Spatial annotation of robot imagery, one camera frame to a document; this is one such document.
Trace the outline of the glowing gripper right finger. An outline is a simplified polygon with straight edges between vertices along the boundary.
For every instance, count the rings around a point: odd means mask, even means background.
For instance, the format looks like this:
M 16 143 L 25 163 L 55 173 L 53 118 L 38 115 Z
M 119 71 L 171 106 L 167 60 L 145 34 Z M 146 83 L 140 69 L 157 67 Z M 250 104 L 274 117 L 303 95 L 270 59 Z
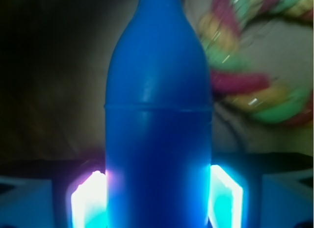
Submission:
M 235 169 L 211 165 L 208 217 L 213 228 L 246 226 L 245 192 L 245 179 Z

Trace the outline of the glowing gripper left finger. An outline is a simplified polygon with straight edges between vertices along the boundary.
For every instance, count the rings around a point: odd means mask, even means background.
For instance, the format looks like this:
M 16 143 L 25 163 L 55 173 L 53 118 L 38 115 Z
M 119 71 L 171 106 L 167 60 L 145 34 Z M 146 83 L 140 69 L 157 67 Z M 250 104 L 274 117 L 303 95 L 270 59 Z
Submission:
M 70 177 L 65 194 L 68 228 L 107 227 L 107 178 L 97 161 L 79 165 Z

